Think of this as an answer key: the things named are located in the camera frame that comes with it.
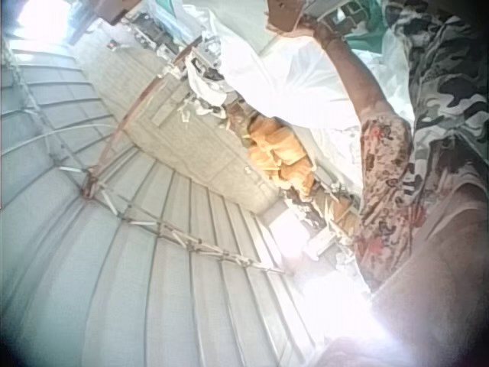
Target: orange bag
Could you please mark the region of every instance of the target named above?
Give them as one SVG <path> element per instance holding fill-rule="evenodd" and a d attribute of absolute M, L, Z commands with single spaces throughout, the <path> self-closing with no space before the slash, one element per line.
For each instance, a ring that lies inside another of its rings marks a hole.
<path fill-rule="evenodd" d="M 267 142 L 267 136 L 273 134 L 282 125 L 276 119 L 269 119 L 263 115 L 258 117 L 250 124 L 249 132 L 251 139 L 261 148 L 262 151 L 269 152 L 270 144 Z"/>
<path fill-rule="evenodd" d="M 303 146 L 289 128 L 280 128 L 268 135 L 267 142 L 284 164 L 294 164 L 306 156 Z"/>
<path fill-rule="evenodd" d="M 308 157 L 291 165 L 280 166 L 280 176 L 289 181 L 302 195 L 308 196 L 313 188 L 313 165 Z"/>
<path fill-rule="evenodd" d="M 272 155 L 267 154 L 267 152 L 265 151 L 262 151 L 257 145 L 252 145 L 248 148 L 248 151 L 250 153 L 250 158 L 253 163 L 255 163 L 256 166 L 261 170 L 278 171 L 280 169 L 279 166 L 274 162 Z"/>

